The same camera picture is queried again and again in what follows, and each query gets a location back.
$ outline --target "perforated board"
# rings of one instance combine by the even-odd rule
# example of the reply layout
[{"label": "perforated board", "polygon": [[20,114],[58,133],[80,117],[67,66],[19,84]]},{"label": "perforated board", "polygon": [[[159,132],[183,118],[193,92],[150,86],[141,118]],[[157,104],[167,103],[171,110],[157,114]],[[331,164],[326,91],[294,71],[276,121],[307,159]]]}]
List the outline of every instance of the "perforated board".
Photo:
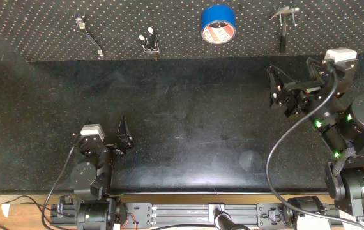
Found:
[{"label": "perforated board", "polygon": [[[201,37],[204,9],[224,4],[236,14],[236,37],[212,45]],[[98,59],[97,50],[75,28],[75,12],[86,14],[86,27],[105,59],[151,59],[138,42],[153,26],[160,58],[276,56],[280,23],[269,20],[273,7],[297,5],[289,18],[285,55],[324,54],[335,47],[364,53],[362,0],[0,0],[0,36],[27,61]]]}]

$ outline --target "roll of tape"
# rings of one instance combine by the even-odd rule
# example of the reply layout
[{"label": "roll of tape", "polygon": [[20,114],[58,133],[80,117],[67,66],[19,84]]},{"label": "roll of tape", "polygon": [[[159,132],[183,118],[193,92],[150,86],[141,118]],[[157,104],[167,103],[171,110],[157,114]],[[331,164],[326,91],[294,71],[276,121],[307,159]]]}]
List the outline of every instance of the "roll of tape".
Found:
[{"label": "roll of tape", "polygon": [[211,6],[202,13],[202,37],[212,44],[226,43],[236,35],[236,18],[227,6]]}]

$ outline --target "black table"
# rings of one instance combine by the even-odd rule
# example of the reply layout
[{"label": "black table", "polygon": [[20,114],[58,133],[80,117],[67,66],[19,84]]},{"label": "black table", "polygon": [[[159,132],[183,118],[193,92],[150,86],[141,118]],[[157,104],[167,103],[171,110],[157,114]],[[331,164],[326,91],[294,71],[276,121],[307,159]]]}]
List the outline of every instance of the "black table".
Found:
[{"label": "black table", "polygon": [[[72,133],[90,119],[115,141],[122,114],[136,147],[116,161],[113,192],[269,192],[268,151],[300,117],[270,109],[266,67],[308,78],[306,56],[26,63],[3,43],[0,194],[46,194]],[[360,93],[364,54],[343,103]],[[323,165],[332,155],[305,123],[279,147],[273,183],[283,192],[325,193]],[[72,193],[75,161],[58,194]]]}]

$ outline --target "wooden floor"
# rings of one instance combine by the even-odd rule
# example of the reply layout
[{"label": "wooden floor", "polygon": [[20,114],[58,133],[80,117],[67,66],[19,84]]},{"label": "wooden floor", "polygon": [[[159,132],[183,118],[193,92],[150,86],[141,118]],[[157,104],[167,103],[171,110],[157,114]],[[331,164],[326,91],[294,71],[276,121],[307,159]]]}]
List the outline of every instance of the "wooden floor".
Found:
[{"label": "wooden floor", "polygon": [[[16,196],[0,196],[0,203],[14,199]],[[39,202],[44,202],[43,196],[33,196]],[[55,203],[58,197],[53,197],[51,203]],[[331,203],[332,200],[328,196],[319,196],[320,200],[325,203]],[[278,202],[271,195],[134,195],[121,197],[123,202],[150,202],[153,204],[207,204],[218,200],[225,204],[257,204]],[[8,217],[3,215],[0,205],[0,225],[8,230],[32,230],[44,229],[40,220],[40,211],[34,204],[19,204],[29,202],[23,198],[15,201],[10,205]],[[50,216],[50,211],[46,210],[46,217]]]}]

